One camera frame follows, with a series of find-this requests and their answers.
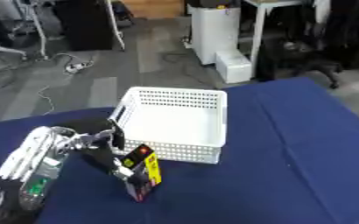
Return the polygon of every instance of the blue tablecloth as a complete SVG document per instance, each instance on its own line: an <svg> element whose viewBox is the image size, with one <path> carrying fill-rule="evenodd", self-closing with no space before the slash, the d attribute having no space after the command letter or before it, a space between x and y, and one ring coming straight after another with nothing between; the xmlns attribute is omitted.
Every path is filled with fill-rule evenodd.
<svg viewBox="0 0 359 224"><path fill-rule="evenodd" d="M233 87L218 165L162 161L163 183L134 202L73 155L39 223L359 223L359 118L307 79ZM98 108L0 122L0 164L39 125Z"/></svg>

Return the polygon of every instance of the power strip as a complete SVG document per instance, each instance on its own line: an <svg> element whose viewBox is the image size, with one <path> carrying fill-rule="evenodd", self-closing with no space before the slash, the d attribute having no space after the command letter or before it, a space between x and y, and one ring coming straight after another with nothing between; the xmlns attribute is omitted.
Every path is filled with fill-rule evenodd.
<svg viewBox="0 0 359 224"><path fill-rule="evenodd" d="M87 67L91 67L93 65L93 63L88 62L88 63L79 63L79 64L71 64L69 66L65 67L65 71L69 74L77 74L79 73L81 70L87 68Z"/></svg>

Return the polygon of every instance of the floor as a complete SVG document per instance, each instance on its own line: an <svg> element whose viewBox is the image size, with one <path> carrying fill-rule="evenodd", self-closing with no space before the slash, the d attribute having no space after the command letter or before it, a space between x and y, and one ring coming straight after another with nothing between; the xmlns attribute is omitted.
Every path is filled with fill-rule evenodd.
<svg viewBox="0 0 359 224"><path fill-rule="evenodd" d="M0 121L39 116L62 111L113 107L133 86L176 88L226 88L213 67L202 67L190 50L180 43L185 33L183 18L139 20L124 29L126 52L113 51L71 52L95 64L74 76L63 74L66 56L49 61L24 63L25 67L13 73L0 73ZM54 52L66 51L63 40L52 41ZM18 57L0 55L13 65ZM322 85L352 111L359 115L359 71L339 74L341 87L327 88L327 80L319 73L309 73L311 79Z"/></svg>

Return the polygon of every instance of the white plastic basket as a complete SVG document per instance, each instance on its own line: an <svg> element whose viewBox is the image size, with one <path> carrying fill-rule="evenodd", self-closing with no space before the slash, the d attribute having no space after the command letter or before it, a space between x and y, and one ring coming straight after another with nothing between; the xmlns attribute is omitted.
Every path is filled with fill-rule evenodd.
<svg viewBox="0 0 359 224"><path fill-rule="evenodd" d="M110 117L125 133L126 154L140 144L159 158L217 164L226 143L227 95L223 91L132 87Z"/></svg>

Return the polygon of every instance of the yellow label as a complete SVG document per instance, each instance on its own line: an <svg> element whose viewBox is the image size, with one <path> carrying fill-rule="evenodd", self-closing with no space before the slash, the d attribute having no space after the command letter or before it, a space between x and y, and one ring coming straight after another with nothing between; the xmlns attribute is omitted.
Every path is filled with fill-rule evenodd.
<svg viewBox="0 0 359 224"><path fill-rule="evenodd" d="M154 185L158 185L162 182L162 177L160 176L160 169L155 152L145 159L145 167L148 169L148 176L150 180L153 181Z"/></svg>

